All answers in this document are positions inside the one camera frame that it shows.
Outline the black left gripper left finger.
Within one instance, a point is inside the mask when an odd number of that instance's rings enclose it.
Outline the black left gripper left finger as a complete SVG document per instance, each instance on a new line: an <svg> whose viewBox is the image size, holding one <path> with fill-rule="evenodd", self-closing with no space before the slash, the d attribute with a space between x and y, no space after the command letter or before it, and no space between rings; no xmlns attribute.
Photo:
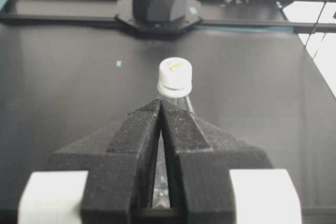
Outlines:
<svg viewBox="0 0 336 224"><path fill-rule="evenodd" d="M31 173L19 223L130 223L152 203L160 100L54 152Z"/></svg>

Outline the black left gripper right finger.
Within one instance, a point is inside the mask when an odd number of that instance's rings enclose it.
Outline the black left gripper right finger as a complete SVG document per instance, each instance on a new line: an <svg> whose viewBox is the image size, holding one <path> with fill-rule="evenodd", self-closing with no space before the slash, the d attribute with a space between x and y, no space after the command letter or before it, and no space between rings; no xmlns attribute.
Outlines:
<svg viewBox="0 0 336 224"><path fill-rule="evenodd" d="M170 200L188 223L301 223L285 169L260 147L238 140L188 110L161 102Z"/></svg>

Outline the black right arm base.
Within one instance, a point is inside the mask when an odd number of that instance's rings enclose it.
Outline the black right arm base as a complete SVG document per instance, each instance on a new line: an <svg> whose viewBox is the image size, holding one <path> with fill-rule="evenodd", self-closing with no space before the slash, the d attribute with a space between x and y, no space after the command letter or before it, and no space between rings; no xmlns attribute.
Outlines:
<svg viewBox="0 0 336 224"><path fill-rule="evenodd" d="M175 34L202 21L197 0L117 0L116 20L138 31Z"/></svg>

